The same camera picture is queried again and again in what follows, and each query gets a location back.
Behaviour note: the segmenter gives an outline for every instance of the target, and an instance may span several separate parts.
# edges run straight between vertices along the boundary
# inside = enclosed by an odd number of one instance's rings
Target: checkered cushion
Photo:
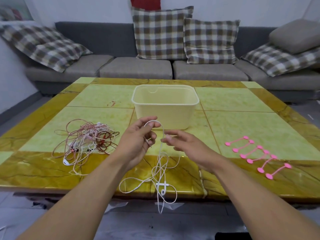
[[[241,57],[269,76],[307,68],[320,62],[320,46],[299,54],[290,54],[271,43],[264,44]]]
[[[57,72],[64,72],[82,55],[92,54],[53,28],[25,25],[6,25],[3,28],[2,36],[18,50]]]
[[[205,22],[184,20],[184,49],[188,64],[234,64],[233,44],[240,20]]]
[[[193,6],[183,9],[145,11],[132,8],[137,58],[186,60],[183,20],[192,18]]]

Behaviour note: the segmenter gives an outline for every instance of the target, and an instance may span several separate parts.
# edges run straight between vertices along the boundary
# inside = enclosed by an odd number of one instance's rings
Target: floor
[[[42,98],[1,125],[0,136],[48,100]],[[291,107],[320,128],[317,101]],[[6,231],[0,230],[0,240],[17,238],[45,212],[26,198],[0,192],[0,229],[7,226]],[[301,212],[320,225],[320,208]],[[243,222],[232,204],[186,203],[175,210],[165,209],[159,215],[153,202],[131,201],[104,215],[95,239],[214,239],[217,232],[244,231]]]

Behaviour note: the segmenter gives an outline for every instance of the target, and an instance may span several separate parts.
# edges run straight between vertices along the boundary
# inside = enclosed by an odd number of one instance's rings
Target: cream plastic bin
[[[158,116],[165,130],[184,130],[190,125],[199,98],[195,89],[187,85],[139,85],[132,102],[137,118]]]

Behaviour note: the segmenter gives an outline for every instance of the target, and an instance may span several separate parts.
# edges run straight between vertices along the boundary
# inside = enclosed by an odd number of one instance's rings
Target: forearm
[[[319,239],[320,229],[277,195],[220,156],[212,171],[254,240]]]
[[[109,156],[18,239],[93,239],[104,211],[125,174]]]

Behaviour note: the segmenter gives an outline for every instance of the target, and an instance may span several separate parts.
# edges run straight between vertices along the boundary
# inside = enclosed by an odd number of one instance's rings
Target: gray sofa
[[[312,98],[320,90],[320,74],[310,69],[268,77],[252,64],[186,64],[186,61],[136,59],[133,24],[58,22],[67,38],[94,54],[82,56],[59,73],[40,64],[26,69],[27,77],[43,94],[57,94],[79,77],[144,78],[177,80],[255,81],[284,102]],[[239,27],[234,44],[238,58],[265,44],[273,27]]]

